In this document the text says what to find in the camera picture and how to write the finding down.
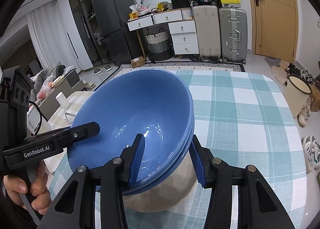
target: curtain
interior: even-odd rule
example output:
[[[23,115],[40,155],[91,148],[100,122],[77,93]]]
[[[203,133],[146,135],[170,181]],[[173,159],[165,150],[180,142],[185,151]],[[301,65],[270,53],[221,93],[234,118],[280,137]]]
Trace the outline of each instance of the curtain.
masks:
[[[43,68],[61,62],[66,67],[74,65],[80,69],[63,32],[55,2],[44,4],[26,15],[33,46]]]

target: doormat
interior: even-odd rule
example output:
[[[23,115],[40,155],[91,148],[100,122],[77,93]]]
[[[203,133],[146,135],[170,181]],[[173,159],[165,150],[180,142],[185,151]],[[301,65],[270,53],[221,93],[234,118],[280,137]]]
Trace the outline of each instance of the doormat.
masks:
[[[205,67],[206,70],[226,70],[232,72],[245,72],[243,65],[234,64],[234,63],[219,63],[219,62],[193,62],[193,61],[170,61],[170,62],[156,62],[156,63],[145,63],[145,65],[141,66],[141,68],[146,67],[185,67],[185,70],[197,69],[198,67]],[[111,80],[114,76],[116,76],[120,71],[124,69],[130,69],[131,64],[122,64],[120,65],[116,71],[114,71],[106,80],[104,80],[95,91],[109,80]]]
[[[272,57],[265,57],[265,61],[270,67],[272,75],[281,83],[283,86],[284,82],[287,81],[287,72],[285,69],[289,66],[289,62]]]

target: human hand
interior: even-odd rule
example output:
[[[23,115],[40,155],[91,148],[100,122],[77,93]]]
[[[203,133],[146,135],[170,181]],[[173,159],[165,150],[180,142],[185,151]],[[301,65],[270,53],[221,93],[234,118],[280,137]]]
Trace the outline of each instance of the human hand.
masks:
[[[50,192],[46,186],[48,174],[45,172],[45,165],[42,161],[38,163],[37,175],[36,181],[32,183],[30,187],[31,194],[37,197],[33,200],[31,206],[41,215],[44,215],[52,201],[50,198]],[[27,193],[28,189],[26,183],[21,178],[14,175],[5,176],[3,182],[12,202],[26,209],[19,196],[19,193]]]

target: plastic bag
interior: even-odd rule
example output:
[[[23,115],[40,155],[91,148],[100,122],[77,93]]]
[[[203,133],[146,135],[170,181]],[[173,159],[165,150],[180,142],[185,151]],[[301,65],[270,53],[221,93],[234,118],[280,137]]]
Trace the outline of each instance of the plastic bag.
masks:
[[[45,79],[40,91],[37,94],[37,99],[44,100],[51,91],[51,84],[54,81],[54,76],[51,75]]]
[[[138,16],[142,16],[151,11],[148,7],[144,7],[142,4],[132,5],[130,6],[130,9],[132,9],[132,12],[138,12]]]

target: black and white patterned rug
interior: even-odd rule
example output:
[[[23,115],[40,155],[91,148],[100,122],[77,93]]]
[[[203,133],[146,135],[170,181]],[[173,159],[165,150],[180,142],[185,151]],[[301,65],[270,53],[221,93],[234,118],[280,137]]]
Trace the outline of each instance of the black and white patterned rug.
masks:
[[[221,69],[228,69],[233,72],[245,72],[243,65],[234,64],[234,63],[219,63],[219,62],[194,62],[194,61],[169,61],[169,62],[156,62],[156,63],[145,63],[141,66],[144,67],[162,67],[162,66],[204,66],[204,67],[216,67]],[[97,90],[100,86],[107,83],[114,76],[116,76],[120,71],[124,69],[130,69],[131,64],[122,64],[120,65],[116,71],[114,71],[106,80],[104,80],[95,90]]]

